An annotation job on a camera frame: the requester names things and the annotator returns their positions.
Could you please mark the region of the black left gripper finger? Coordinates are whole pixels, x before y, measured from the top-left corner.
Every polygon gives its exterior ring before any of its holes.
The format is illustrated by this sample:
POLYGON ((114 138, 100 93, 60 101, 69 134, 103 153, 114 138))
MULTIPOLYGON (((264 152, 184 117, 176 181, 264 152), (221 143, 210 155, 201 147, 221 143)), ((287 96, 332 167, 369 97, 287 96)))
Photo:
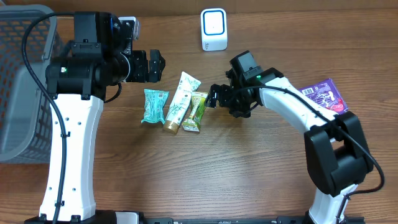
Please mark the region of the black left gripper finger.
POLYGON ((151 83, 159 82, 162 78, 163 70, 164 70, 164 67, 150 67, 148 82, 151 82, 151 83))
POLYGON ((150 49, 150 60, 149 65, 158 65, 158 66, 165 66, 165 59, 160 53, 160 50, 157 49, 150 49))

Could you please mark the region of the green snack packet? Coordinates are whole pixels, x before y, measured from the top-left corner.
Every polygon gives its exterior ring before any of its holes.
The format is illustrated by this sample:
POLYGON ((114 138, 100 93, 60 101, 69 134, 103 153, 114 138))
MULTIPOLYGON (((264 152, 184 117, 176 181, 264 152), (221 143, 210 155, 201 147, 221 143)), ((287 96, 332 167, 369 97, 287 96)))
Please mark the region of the green snack packet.
POLYGON ((191 112, 187 119, 182 123, 185 131, 200 132, 201 120, 206 109, 206 99, 208 93, 193 92, 191 98, 191 112))

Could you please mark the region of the white bamboo conditioner tube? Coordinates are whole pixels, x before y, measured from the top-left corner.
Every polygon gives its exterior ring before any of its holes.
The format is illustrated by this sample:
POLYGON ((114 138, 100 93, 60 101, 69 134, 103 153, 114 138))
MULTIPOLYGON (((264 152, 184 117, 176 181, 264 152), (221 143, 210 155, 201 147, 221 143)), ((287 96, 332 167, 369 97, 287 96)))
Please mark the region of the white bamboo conditioner tube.
POLYGON ((185 117, 190 105, 192 93, 198 89, 201 81, 186 72, 181 73, 178 87, 169 106, 165 119, 164 130, 177 134, 179 126, 185 117))

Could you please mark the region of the mint green wipes pack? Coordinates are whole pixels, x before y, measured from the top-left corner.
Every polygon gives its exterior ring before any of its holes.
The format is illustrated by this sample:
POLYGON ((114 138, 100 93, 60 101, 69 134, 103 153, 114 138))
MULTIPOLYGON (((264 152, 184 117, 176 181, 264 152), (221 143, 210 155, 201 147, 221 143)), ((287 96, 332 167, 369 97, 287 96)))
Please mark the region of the mint green wipes pack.
POLYGON ((145 103, 142 123, 165 124, 164 106, 169 97, 168 91, 162 90, 144 90, 145 103))

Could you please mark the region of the purple Carefree liner pack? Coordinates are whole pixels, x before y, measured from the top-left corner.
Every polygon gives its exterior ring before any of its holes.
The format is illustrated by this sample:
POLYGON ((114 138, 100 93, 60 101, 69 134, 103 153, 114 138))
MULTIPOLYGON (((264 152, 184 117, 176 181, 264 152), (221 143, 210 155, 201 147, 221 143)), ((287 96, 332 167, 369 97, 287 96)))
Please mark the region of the purple Carefree liner pack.
POLYGON ((299 91, 318 105, 335 111, 338 114, 343 114, 349 110, 345 100, 331 78, 303 87, 299 89, 299 91))

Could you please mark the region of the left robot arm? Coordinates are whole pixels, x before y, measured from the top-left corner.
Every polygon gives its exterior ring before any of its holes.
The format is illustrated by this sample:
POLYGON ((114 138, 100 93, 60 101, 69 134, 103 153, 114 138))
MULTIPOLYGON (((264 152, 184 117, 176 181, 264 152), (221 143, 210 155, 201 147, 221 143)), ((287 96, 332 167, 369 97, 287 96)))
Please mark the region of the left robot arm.
POLYGON ((134 50, 140 23, 108 12, 74 12, 74 38, 38 82, 52 110, 47 188, 30 223, 144 223, 141 212, 98 210, 93 191, 96 133, 109 86, 156 83, 165 68, 158 50, 134 50))

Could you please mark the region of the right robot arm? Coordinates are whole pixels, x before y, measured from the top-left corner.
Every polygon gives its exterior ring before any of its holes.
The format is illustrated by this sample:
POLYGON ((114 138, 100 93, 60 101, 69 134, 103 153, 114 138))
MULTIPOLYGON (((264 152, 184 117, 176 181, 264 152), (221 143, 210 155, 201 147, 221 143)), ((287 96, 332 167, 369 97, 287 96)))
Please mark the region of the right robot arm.
POLYGON ((345 216, 350 197, 373 170, 372 157, 358 117, 338 114, 298 91, 275 68, 264 70, 245 51, 230 61, 227 85, 214 84, 206 103, 225 107, 235 118, 248 118, 257 106, 275 111, 303 134, 308 174, 315 199, 301 223, 364 223, 345 216))

